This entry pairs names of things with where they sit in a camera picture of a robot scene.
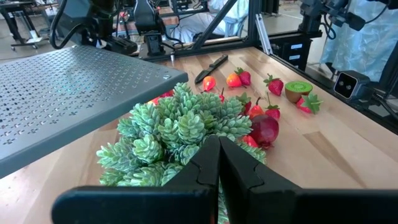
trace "wooden table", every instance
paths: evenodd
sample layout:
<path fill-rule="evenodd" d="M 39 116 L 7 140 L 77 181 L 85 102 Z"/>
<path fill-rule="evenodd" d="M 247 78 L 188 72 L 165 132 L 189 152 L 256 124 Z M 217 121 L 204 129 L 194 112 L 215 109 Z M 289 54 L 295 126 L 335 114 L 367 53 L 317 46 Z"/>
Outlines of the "wooden table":
<path fill-rule="evenodd" d="M 160 8 L 159 14 L 166 14 L 166 13 L 172 13 L 173 10 L 170 7 L 163 7 Z M 163 23 L 166 26 L 166 32 L 170 32 L 170 29 L 176 27 L 179 23 L 179 19 L 177 16 L 170 16 L 170 17 L 162 17 Z M 129 34 L 138 34 L 137 27 L 136 27 L 136 22 L 128 22 L 127 23 L 127 29 L 129 31 Z M 124 28 L 123 24 L 118 25 L 118 35 L 124 35 L 126 33 L 126 30 Z"/>
<path fill-rule="evenodd" d="M 305 81 L 254 48 L 181 58 L 175 68 L 189 74 L 190 86 L 199 93 L 202 86 L 195 86 L 193 79 L 221 54 L 228 54 L 229 60 L 212 76 L 217 80 L 214 91 L 225 87 L 226 96 L 247 92 L 252 102 L 265 96 L 262 81 L 267 73 L 284 82 Z M 251 73 L 250 88 L 226 86 L 226 77 L 236 67 Z M 324 101 L 317 115 L 299 111 L 284 95 L 271 95 L 282 117 L 279 137 L 267 153 L 268 166 L 305 188 L 398 188 L 398 137 L 316 86 L 314 92 Z M 267 103 L 261 100 L 260 105 Z M 95 152 L 117 140 L 116 125 L 117 121 L 109 123 L 1 179 L 0 223 L 50 223 L 50 208 L 60 193 L 78 185 L 98 185 L 102 168 Z"/>

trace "green kiwi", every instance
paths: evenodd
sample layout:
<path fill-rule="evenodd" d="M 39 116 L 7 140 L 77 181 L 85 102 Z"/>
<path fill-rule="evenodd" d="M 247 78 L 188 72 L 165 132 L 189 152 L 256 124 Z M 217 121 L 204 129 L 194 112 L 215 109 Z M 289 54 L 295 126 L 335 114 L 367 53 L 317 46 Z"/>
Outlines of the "green kiwi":
<path fill-rule="evenodd" d="M 308 95 L 311 91 L 312 85 L 306 82 L 294 81 L 285 85 L 286 98 L 292 103 L 297 103 L 302 95 Z"/>

